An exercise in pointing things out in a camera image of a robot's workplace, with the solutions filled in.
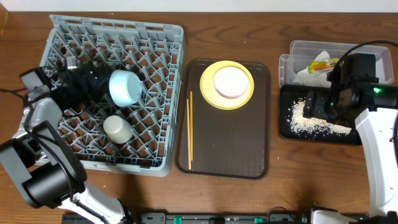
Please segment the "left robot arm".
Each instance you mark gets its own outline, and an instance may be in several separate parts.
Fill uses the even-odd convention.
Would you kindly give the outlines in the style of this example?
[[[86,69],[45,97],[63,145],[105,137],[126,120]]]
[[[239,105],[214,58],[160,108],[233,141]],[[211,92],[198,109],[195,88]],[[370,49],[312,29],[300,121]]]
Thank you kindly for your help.
[[[18,132],[1,144],[1,165],[31,207],[69,210],[93,223],[133,223],[119,199],[88,182],[83,164],[58,132],[65,110],[106,93],[110,74],[105,68],[61,68],[56,88],[41,67],[20,75],[25,108]]]

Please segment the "white bowl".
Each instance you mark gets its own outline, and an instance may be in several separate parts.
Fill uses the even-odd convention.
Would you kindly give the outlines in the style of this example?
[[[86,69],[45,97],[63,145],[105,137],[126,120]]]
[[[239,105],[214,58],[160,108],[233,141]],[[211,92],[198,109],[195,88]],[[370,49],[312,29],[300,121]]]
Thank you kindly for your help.
[[[235,99],[247,92],[249,78],[240,68],[225,67],[215,73],[213,84],[216,92],[222,97]]]

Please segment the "left wooden chopstick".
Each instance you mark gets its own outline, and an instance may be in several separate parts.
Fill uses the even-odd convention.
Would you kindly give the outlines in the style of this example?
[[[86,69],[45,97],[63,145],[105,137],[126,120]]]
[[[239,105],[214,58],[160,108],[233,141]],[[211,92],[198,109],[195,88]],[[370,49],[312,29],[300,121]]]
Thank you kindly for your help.
[[[192,168],[191,137],[190,137],[190,105],[187,99],[187,141],[188,141],[188,169]]]

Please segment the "spilled rice pile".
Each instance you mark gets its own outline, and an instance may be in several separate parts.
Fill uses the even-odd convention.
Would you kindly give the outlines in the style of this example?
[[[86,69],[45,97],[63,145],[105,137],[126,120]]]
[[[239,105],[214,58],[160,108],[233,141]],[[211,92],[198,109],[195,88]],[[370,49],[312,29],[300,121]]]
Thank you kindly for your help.
[[[288,115],[286,121],[289,123],[290,130],[296,134],[307,133],[307,134],[337,134],[337,135],[348,135],[352,129],[336,124],[330,124],[326,121],[318,118],[304,118],[303,109],[305,106],[305,100],[300,99],[294,101],[293,105],[288,109],[291,115]]]

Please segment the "white cup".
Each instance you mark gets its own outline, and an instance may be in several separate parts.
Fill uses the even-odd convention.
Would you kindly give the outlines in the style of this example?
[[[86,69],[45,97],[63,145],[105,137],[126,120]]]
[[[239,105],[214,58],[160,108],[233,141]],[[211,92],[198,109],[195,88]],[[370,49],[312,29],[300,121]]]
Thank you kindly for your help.
[[[128,142],[133,135],[132,126],[117,115],[107,117],[103,123],[103,129],[109,139],[116,144]]]

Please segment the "wooden chopstick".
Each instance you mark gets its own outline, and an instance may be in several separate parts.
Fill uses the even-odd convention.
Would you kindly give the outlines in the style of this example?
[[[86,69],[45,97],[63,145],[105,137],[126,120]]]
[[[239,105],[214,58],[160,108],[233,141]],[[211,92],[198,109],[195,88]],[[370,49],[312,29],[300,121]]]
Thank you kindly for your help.
[[[187,141],[188,141],[188,169],[192,168],[191,137],[190,137],[190,105],[187,99]]]
[[[190,146],[191,146],[191,161],[193,161],[193,92],[190,92]]]

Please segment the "clear plastic waste bin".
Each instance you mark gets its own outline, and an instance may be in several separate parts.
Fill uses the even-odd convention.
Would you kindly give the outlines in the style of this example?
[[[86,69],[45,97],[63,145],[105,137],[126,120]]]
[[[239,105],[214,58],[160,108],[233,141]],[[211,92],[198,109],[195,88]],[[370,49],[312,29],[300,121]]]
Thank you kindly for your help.
[[[279,58],[279,86],[298,85],[297,74],[306,69],[323,51],[326,51],[331,58],[341,58],[352,47],[353,44],[335,42],[293,41],[290,53],[282,54]],[[391,51],[387,47],[367,45],[354,50],[353,53],[374,54],[379,82],[383,84],[394,82]]]

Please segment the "green snack wrapper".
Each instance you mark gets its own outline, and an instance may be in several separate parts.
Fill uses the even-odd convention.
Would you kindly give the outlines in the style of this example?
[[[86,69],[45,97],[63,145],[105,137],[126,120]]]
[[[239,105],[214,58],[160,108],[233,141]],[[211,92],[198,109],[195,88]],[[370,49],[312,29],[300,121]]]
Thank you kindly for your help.
[[[325,60],[314,60],[308,66],[309,73],[326,72],[333,70],[334,66],[338,63],[338,58],[329,58]]]

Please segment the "grey dishwasher rack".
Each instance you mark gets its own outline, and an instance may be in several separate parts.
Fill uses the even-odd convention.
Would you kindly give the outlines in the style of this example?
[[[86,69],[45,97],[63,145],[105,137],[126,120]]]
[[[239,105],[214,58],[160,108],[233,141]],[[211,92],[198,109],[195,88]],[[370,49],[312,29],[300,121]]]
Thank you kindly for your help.
[[[65,110],[60,136],[87,169],[166,176],[170,172],[183,80],[185,38],[181,26],[52,15],[53,29],[40,61],[54,88],[61,68],[134,72],[137,103],[118,107],[106,92],[98,102]],[[128,142],[112,142],[103,129],[117,115],[132,126]]]

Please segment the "black waste tray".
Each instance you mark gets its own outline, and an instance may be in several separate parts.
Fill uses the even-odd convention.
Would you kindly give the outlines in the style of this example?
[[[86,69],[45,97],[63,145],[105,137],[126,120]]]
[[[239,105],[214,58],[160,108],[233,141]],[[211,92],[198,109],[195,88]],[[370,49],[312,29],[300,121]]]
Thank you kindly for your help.
[[[311,89],[312,88],[310,86],[300,86],[300,85],[284,85],[281,87],[280,106],[279,106],[279,134],[284,138],[290,138],[290,139],[360,145],[361,140],[359,139],[359,134],[353,129],[351,133],[348,135],[342,135],[342,134],[324,135],[323,133],[296,134],[290,130],[289,123],[286,121],[288,115],[291,115],[291,112],[288,112],[288,109],[293,105],[294,101],[298,101],[300,99],[305,100],[307,93]]]

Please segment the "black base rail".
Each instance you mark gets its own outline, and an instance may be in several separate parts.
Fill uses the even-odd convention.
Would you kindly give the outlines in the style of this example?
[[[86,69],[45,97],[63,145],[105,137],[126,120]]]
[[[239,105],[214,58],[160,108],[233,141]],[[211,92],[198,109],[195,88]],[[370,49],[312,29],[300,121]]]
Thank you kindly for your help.
[[[237,215],[237,214],[168,214],[164,212],[142,213],[134,217],[136,223],[143,224],[174,224],[174,223],[262,223],[269,221],[276,222],[296,222],[310,223],[310,211],[293,212],[283,208],[273,208],[269,213],[256,215]]]

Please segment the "white napkin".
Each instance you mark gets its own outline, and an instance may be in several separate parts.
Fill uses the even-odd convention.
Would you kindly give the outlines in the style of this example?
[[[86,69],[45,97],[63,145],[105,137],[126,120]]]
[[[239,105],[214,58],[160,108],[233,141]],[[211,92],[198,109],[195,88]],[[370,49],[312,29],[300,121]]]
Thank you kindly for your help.
[[[309,72],[309,67],[299,71],[293,79],[294,85],[317,86],[329,88],[331,82],[327,80],[327,72]]]

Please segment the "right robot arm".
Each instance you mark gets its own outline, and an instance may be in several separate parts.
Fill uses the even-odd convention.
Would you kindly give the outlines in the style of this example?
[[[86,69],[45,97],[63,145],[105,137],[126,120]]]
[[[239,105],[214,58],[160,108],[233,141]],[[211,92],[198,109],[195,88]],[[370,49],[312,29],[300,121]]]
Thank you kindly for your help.
[[[308,92],[303,115],[356,130],[370,192],[361,223],[397,223],[397,87],[379,83],[373,54],[345,54],[328,81],[329,92]]]

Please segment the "brown serving tray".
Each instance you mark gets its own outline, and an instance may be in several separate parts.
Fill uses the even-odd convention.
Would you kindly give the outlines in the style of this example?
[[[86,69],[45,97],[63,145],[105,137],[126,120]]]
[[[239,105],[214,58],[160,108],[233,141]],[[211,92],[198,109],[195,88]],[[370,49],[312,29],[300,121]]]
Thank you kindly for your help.
[[[186,68],[175,138],[175,165],[187,174],[261,179],[269,170],[271,73],[259,63],[245,63],[254,93],[242,107],[221,110],[200,92],[200,77],[212,60],[195,59]],[[187,99],[193,92],[193,161],[188,169]]]

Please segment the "light blue bowl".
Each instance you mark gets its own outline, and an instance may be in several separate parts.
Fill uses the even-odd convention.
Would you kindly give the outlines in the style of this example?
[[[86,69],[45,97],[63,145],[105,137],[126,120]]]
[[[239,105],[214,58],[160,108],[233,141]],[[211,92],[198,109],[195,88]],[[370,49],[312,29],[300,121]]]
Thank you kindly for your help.
[[[141,81],[134,72],[115,70],[109,79],[109,93],[118,107],[133,105],[141,97]]]

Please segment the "right wooden chopstick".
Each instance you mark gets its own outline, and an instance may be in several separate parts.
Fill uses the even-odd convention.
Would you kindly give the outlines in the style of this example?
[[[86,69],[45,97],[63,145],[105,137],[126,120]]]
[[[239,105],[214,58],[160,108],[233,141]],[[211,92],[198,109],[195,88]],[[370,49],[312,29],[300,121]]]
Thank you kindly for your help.
[[[191,161],[193,161],[193,92],[190,92],[190,146],[191,146]]]

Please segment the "yellow plate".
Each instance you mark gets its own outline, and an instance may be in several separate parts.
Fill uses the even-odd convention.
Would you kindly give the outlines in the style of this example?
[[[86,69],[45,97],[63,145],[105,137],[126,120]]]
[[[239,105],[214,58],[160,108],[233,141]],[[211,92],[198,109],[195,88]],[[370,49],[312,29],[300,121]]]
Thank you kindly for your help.
[[[218,94],[214,88],[213,78],[215,73],[225,67],[240,68],[249,78],[247,92],[239,98],[228,99]],[[245,105],[254,93],[254,79],[250,71],[242,64],[230,60],[222,60],[209,65],[200,78],[200,91],[204,99],[212,106],[222,110],[234,110]]]

